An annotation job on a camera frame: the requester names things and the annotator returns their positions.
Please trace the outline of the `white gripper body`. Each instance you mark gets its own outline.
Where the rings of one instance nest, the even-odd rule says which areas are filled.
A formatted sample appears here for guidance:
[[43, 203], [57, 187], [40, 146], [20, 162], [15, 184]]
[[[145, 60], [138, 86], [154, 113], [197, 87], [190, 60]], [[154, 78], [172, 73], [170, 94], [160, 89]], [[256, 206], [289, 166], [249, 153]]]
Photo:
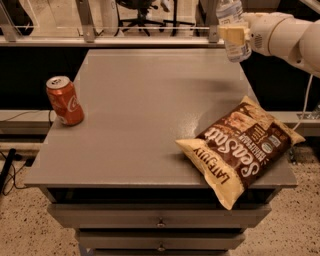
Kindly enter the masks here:
[[285, 19], [292, 18], [292, 15], [273, 13], [244, 13], [244, 20], [249, 25], [249, 42], [253, 51], [264, 56], [270, 56], [269, 42], [275, 28]]

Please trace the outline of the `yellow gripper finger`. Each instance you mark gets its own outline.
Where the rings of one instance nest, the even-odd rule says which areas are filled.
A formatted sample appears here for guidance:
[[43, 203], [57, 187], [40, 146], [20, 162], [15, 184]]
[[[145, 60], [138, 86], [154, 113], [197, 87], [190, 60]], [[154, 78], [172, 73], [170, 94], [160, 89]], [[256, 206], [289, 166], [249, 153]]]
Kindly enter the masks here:
[[244, 45], [249, 41], [249, 29], [245, 26], [219, 26], [218, 34], [225, 42]]

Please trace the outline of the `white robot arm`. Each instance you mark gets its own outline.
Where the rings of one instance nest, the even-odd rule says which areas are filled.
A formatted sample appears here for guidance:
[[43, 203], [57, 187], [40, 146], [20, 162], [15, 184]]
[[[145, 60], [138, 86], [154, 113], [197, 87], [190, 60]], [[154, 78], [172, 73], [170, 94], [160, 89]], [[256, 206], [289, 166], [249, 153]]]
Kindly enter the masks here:
[[320, 78], [320, 20], [293, 15], [244, 13], [244, 21], [218, 26], [218, 35], [230, 43], [248, 43], [254, 52], [274, 56]]

